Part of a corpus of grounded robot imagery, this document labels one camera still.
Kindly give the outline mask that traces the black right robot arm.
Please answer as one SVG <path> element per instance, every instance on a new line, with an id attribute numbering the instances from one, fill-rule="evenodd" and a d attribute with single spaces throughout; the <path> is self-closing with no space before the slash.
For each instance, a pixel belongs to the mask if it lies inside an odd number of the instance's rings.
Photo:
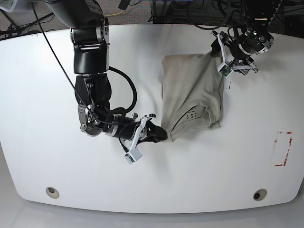
<path id="1" fill-rule="evenodd" d="M 137 102 L 137 91 L 131 78 L 109 66 L 109 20 L 95 0 L 47 0 L 45 4 L 55 16 L 70 28 L 74 46 L 74 73 L 72 86 L 78 102 L 81 131 L 90 136 L 105 133 L 117 138 L 125 150 L 124 141 L 135 145 L 143 142 L 158 143 L 167 139 L 164 129 L 152 123 L 156 116 L 150 114 L 136 121 L 127 117 Z M 107 71 L 121 75 L 131 87 L 133 99 L 129 107 L 111 109 L 112 88 Z"/>

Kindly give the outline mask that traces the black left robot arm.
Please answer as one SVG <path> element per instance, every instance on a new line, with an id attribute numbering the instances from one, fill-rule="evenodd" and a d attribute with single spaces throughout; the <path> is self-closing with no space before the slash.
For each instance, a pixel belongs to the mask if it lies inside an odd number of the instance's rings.
<path id="1" fill-rule="evenodd" d="M 274 38 L 268 26 L 281 3 L 280 0 L 246 0 L 241 6 L 239 23 L 227 32 L 212 31 L 216 39 L 211 45 L 211 56 L 221 54 L 222 59 L 217 68 L 219 73 L 229 77 L 233 72 L 244 76 L 249 71 L 258 72 L 252 56 L 263 54 L 272 47 Z"/>

